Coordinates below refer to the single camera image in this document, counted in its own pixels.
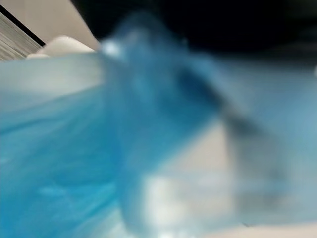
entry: blurry object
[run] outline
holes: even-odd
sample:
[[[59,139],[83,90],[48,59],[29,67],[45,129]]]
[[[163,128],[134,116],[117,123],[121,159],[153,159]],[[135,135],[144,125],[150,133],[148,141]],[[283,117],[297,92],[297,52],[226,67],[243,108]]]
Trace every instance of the blurry object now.
[[[59,36],[48,42],[37,54],[61,56],[69,53],[94,52],[93,49],[69,36]]]
[[[33,58],[45,58],[45,57],[50,57],[50,56],[45,55],[45,54],[34,53],[34,54],[29,54],[26,58],[27,59],[33,59]]]
[[[97,53],[0,64],[1,237],[191,238],[315,221],[309,49],[195,52],[139,12]],[[212,146],[225,138],[210,137],[223,124],[221,161]]]
[[[0,5],[0,61],[25,58],[44,45]]]

